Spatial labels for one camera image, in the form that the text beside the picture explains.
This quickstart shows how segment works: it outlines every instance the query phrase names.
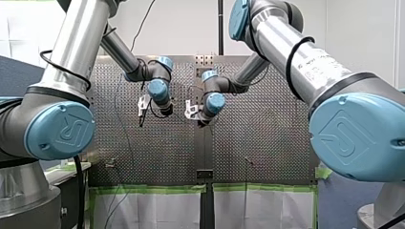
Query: robotic arm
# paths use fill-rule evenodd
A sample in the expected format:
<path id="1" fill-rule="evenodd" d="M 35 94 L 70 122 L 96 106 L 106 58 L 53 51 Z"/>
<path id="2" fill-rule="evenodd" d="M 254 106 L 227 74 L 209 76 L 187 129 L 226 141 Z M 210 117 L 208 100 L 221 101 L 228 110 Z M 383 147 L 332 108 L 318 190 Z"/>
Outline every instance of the robotic arm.
<path id="1" fill-rule="evenodd" d="M 225 105 L 223 94 L 245 93 L 272 63 L 309 106 L 312 147 L 333 171 L 362 181 L 404 180 L 405 96 L 373 73 L 351 72 L 302 28 L 301 12 L 289 3 L 237 0 L 230 36 L 255 53 L 230 79 L 204 73 L 203 106 L 192 119 L 212 120 Z"/>
<path id="2" fill-rule="evenodd" d="M 172 113 L 168 88 L 173 63 L 160 56 L 146 64 L 125 47 L 107 24 L 120 1 L 59 3 L 67 15 L 41 81 L 27 89 L 22 101 L 0 98 L 0 162 L 66 159 L 87 147 L 95 122 L 86 91 L 100 44 L 128 81 L 151 81 L 150 97 L 164 115 Z"/>

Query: metal pole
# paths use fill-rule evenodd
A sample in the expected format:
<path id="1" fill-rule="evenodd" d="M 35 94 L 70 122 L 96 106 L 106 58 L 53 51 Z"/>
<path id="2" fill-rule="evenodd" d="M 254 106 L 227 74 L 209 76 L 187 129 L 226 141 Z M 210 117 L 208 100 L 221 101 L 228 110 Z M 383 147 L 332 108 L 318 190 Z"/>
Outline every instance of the metal pole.
<path id="1" fill-rule="evenodd" d="M 224 55 L 224 0 L 218 0 L 218 55 Z"/>

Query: black cable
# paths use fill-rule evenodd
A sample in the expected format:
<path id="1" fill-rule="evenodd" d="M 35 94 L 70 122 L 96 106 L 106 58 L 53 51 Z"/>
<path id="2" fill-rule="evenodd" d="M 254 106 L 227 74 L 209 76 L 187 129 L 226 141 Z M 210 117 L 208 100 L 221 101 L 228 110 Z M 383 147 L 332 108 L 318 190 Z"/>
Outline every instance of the black cable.
<path id="1" fill-rule="evenodd" d="M 157 118 L 165 119 L 165 118 L 169 117 L 169 115 L 167 115 L 167 116 L 160 116 L 160 115 L 157 115 L 157 114 L 155 113 L 155 111 L 154 111 L 153 108 L 152 108 L 152 99 L 149 100 L 149 105 L 148 105 L 148 107 L 151 109 L 152 115 L 154 115 L 154 116 L 157 117 Z"/>
<path id="2" fill-rule="evenodd" d="M 150 12 L 150 10 L 152 9 L 153 4 L 155 3 L 155 1 L 156 1 L 156 0 L 153 0 L 153 1 L 151 2 L 151 4 L 149 5 L 149 8 L 148 8 L 148 11 L 146 12 L 145 16 L 143 17 L 142 23 L 140 23 L 139 30 L 138 30 L 137 34 L 135 35 L 134 39 L 132 40 L 131 51 L 132 51 L 132 50 L 134 49 L 134 47 L 135 47 L 135 40 L 137 40 L 138 36 L 140 35 L 140 31 L 142 30 L 143 23 L 145 23 L 146 18 L 148 17 L 149 12 Z"/>
<path id="3" fill-rule="evenodd" d="M 142 112 L 142 117 L 139 118 L 139 126 L 143 127 L 143 123 L 145 123 L 146 115 L 148 114 L 149 106 L 151 105 L 151 101 L 148 102 L 146 109 Z"/>
<path id="4" fill-rule="evenodd" d="M 142 86 L 140 86 L 140 90 L 143 91 L 143 88 L 145 87 L 145 83 L 146 83 L 146 78 L 147 78 L 147 74 L 149 73 L 149 69 L 148 69 L 148 65 L 146 64 L 146 62 L 143 59 L 138 58 L 140 67 L 141 67 L 141 75 L 142 75 Z"/>
<path id="5" fill-rule="evenodd" d="M 394 227 L 395 225 L 399 224 L 401 221 L 405 220 L 405 213 L 400 215 L 399 217 L 392 219 L 391 221 L 385 223 L 384 225 L 380 226 L 378 229 L 389 229 Z"/>
<path id="6" fill-rule="evenodd" d="M 313 37 L 307 36 L 304 37 L 300 42 L 298 42 L 296 45 L 291 50 L 291 53 L 289 54 L 289 57 L 287 59 L 287 64 L 286 64 L 286 81 L 288 83 L 289 89 L 291 92 L 295 95 L 300 100 L 303 100 L 301 96 L 297 93 L 297 91 L 294 88 L 294 85 L 292 85 L 292 80 L 291 80 L 291 64 L 292 64 L 292 59 L 294 58 L 295 53 L 300 49 L 301 45 L 307 43 L 307 42 L 312 42 L 315 43 L 315 39 Z"/>
<path id="7" fill-rule="evenodd" d="M 45 54 L 49 54 L 49 53 L 52 53 L 52 50 L 42 51 L 42 52 L 39 53 L 39 56 L 41 56 L 41 58 L 42 58 L 45 62 L 47 62 L 48 64 L 52 65 L 54 68 L 56 68 L 56 69 L 58 69 L 58 70 L 60 70 L 60 71 L 62 71 L 62 72 L 65 72 L 65 73 L 69 73 L 69 74 L 71 74 L 71 75 L 73 75 L 73 76 L 75 76 L 75 77 L 77 77 L 77 78 L 83 80 L 84 82 L 86 82 L 86 84 L 87 84 L 86 91 L 89 91 L 89 90 L 92 88 L 92 83 L 91 83 L 90 80 L 88 80 L 86 77 L 84 77 L 84 76 L 82 76 L 82 75 L 80 75 L 80 74 L 78 74 L 78 73 L 74 73 L 74 72 L 72 72 L 72 71 L 70 71 L 70 70 L 68 70 L 68 69 L 66 69 L 66 68 L 64 68 L 64 67 L 62 67 L 62 66 L 60 66 L 60 65 L 57 65 L 57 64 L 53 63 L 49 58 L 47 58 L 47 57 L 45 56 Z"/>
<path id="8" fill-rule="evenodd" d="M 74 157 L 75 167 L 77 172 L 77 184 L 78 184 L 78 220 L 77 229 L 83 229 L 84 226 L 84 181 L 83 171 L 81 169 L 80 158 Z"/>
<path id="9" fill-rule="evenodd" d="M 143 20 L 142 20 L 142 22 L 141 22 L 141 24 L 140 24 L 139 30 L 138 30 L 137 34 L 135 35 L 135 37 L 134 37 L 134 39 L 133 39 L 133 41 L 132 41 L 131 51 L 132 51 L 132 50 L 134 49 L 134 47 L 135 47 L 135 41 L 137 40 L 138 36 L 140 35 L 140 32 L 141 32 L 142 27 L 143 27 L 143 24 L 144 24 L 146 18 L 148 17 L 149 12 L 150 12 L 150 10 L 152 9 L 152 6 L 153 6 L 153 4 L 155 3 L 155 1 L 156 1 L 156 0 L 153 0 L 153 1 L 151 2 L 148 11 L 146 12 L 145 16 L 143 17 Z M 146 81 L 146 76 L 147 76 L 147 73 L 148 73 L 148 69 L 147 69 L 147 65 L 146 65 L 146 63 L 145 63 L 144 60 L 138 59 L 138 61 L 142 64 L 142 66 L 141 66 L 142 69 L 141 69 L 141 70 L 142 70 L 143 82 L 142 82 L 142 86 L 140 87 L 140 89 L 143 91 L 143 88 L 144 88 L 144 85 L 145 85 L 145 81 Z M 131 165 L 132 165 L 132 168 L 134 169 L 134 152 L 133 152 L 133 150 L 132 150 L 131 141 L 130 141 L 130 139 L 129 139 L 128 132 L 126 131 L 125 125 L 123 124 L 123 122 L 122 122 L 122 120 L 121 120 L 121 118 L 120 118 L 120 116 L 119 116 L 118 110 L 117 110 L 117 93 L 118 93 L 119 88 L 120 88 L 120 86 L 121 86 L 121 80 L 122 80 L 122 76 L 121 76 L 121 78 L 120 78 L 119 84 L 118 84 L 118 86 L 117 86 L 116 94 L 115 94 L 115 97 L 114 97 L 114 108 L 115 108 L 115 111 L 116 111 L 116 114 L 117 114 L 119 123 L 121 124 L 122 129 L 124 130 L 125 136 L 126 136 L 126 138 L 127 138 L 128 148 L 129 148 L 129 150 L 130 150 L 130 152 L 131 152 Z M 125 194 L 124 198 L 117 204 L 117 206 L 113 209 L 113 211 L 111 211 L 111 213 L 110 213 L 109 216 L 107 217 L 107 220 L 105 221 L 104 228 L 107 228 L 108 221 L 110 220 L 110 217 L 111 217 L 111 216 L 113 215 L 113 213 L 116 211 L 116 209 L 118 208 L 118 206 L 128 197 L 128 194 L 129 194 L 129 191 Z M 111 200 L 112 202 L 114 201 L 114 199 L 116 198 L 116 196 L 117 196 L 117 193 L 114 194 L 114 197 L 113 197 L 113 199 Z"/>

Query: black band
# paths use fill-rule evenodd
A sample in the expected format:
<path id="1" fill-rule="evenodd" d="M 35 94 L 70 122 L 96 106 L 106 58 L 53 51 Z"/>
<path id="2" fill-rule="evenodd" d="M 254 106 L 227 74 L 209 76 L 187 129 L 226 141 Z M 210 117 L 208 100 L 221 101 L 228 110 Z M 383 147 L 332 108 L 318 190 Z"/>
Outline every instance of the black band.
<path id="1" fill-rule="evenodd" d="M 38 160 L 34 159 L 34 158 L 18 158 L 18 159 L 0 161 L 0 169 L 11 168 L 11 167 L 21 166 L 21 165 L 26 165 L 26 164 L 31 164 L 31 163 L 34 163 L 36 161 L 38 161 Z"/>
<path id="2" fill-rule="evenodd" d="M 321 96 L 319 96 L 318 99 L 316 99 L 316 101 L 313 103 L 312 107 L 309 109 L 309 119 L 312 117 L 313 112 L 319 107 L 319 105 L 321 105 L 327 99 L 331 98 L 332 96 L 339 93 L 340 91 L 350 86 L 351 84 L 367 78 L 377 78 L 377 76 L 373 73 L 357 73 L 333 85 Z"/>
<path id="3" fill-rule="evenodd" d="M 27 94 L 46 94 L 46 95 L 52 95 L 52 96 L 56 96 L 56 97 L 61 97 L 73 102 L 78 102 L 83 104 L 86 107 L 90 107 L 90 103 L 86 100 L 84 100 L 83 98 L 73 95 L 73 94 L 69 94 L 69 93 L 65 93 L 59 90 L 55 90 L 52 88 L 42 88 L 42 87 L 29 87 L 27 89 Z"/>
<path id="4" fill-rule="evenodd" d="M 287 64 L 286 64 L 286 81 L 288 83 L 289 89 L 291 92 L 295 95 L 300 100 L 303 100 L 301 96 L 297 93 L 297 91 L 294 88 L 294 85 L 292 85 L 292 80 L 291 80 L 291 64 L 292 64 L 292 59 L 294 58 L 295 53 L 300 49 L 301 45 L 307 42 L 312 42 L 315 43 L 315 39 L 313 37 L 307 36 L 304 37 L 300 42 L 298 42 L 296 45 L 291 50 L 291 53 L 289 54 L 289 57 L 287 59 Z"/>
<path id="5" fill-rule="evenodd" d="M 115 31 L 116 29 L 117 29 L 117 28 L 112 28 L 110 31 L 106 32 L 106 31 L 107 31 L 107 28 L 105 28 L 104 35 L 102 35 L 102 37 L 104 38 L 104 37 L 110 35 L 111 32 Z"/>

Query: metal pegboard panel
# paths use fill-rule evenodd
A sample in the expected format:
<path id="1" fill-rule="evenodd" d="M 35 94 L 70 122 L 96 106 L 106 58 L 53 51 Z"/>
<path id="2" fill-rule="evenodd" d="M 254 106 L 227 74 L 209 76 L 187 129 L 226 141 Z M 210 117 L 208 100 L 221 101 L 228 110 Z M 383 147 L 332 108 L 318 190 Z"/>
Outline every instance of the metal pegboard panel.
<path id="1" fill-rule="evenodd" d="M 230 77 L 245 60 L 216 56 L 214 66 Z M 214 182 L 311 184 L 317 157 L 309 144 L 307 105 L 272 65 L 257 79 L 264 73 L 247 94 L 226 95 L 214 129 Z"/>
<path id="2" fill-rule="evenodd" d="M 182 115 L 187 87 L 193 84 L 195 59 L 170 57 L 175 63 L 170 85 L 175 114 L 158 119 L 149 112 L 143 128 L 138 118 L 138 99 L 145 94 L 140 89 L 142 83 L 123 79 L 120 67 L 110 57 L 97 59 L 92 78 L 98 159 L 90 173 L 90 185 L 196 183 L 194 125 Z M 150 56 L 139 58 L 147 61 Z"/>

